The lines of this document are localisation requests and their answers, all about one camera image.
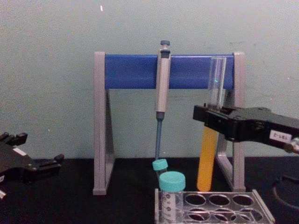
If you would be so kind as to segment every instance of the teal screw cap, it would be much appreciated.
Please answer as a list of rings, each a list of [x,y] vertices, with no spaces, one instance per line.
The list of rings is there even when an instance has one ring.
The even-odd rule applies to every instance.
[[[154,171],[166,169],[167,167],[168,167],[168,164],[167,164],[166,159],[159,159],[159,160],[153,161]]]
[[[159,187],[161,190],[168,192],[178,192],[184,190],[185,186],[185,175],[180,172],[169,171],[160,175]]]

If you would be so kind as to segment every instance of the black table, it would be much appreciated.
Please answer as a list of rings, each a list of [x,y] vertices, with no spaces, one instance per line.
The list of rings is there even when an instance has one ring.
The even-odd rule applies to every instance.
[[[93,196],[93,160],[65,160],[59,176],[33,185],[6,182],[0,202],[0,224],[153,224],[156,174],[153,159],[117,159],[108,194]],[[186,191],[196,191],[198,158],[169,158],[169,170],[186,176]],[[281,175],[299,177],[299,157],[245,159],[247,191],[256,189],[278,224],[299,223],[299,212],[277,202],[271,187]],[[212,191],[230,191],[218,166],[214,167]],[[299,205],[299,186],[283,183],[281,198]]]

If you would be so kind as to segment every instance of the light blue wall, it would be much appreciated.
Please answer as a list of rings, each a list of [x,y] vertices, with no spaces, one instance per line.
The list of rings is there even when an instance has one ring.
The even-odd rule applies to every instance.
[[[35,158],[93,157],[93,53],[244,51],[246,106],[299,118],[299,4],[262,0],[21,0],[0,2],[0,132],[27,132]],[[206,91],[170,91],[164,156],[198,156],[192,120]],[[118,157],[153,157],[154,90],[111,91]],[[247,155],[286,155],[248,143]]]

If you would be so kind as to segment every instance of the orange liquid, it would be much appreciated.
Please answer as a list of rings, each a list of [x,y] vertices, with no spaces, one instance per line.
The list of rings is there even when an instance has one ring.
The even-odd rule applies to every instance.
[[[215,149],[217,147],[218,132],[204,127],[197,177],[197,189],[210,191],[212,184]]]

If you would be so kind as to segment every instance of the sticker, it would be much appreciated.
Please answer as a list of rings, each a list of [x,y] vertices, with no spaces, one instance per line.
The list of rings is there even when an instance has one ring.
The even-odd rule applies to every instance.
[[[25,156],[27,155],[25,152],[23,152],[22,150],[20,150],[19,148],[14,148],[14,151],[18,154],[20,154],[21,156]]]
[[[162,215],[170,221],[176,220],[176,195],[170,192],[162,193]]]
[[[290,143],[292,140],[292,135],[271,130],[269,138],[280,142]]]

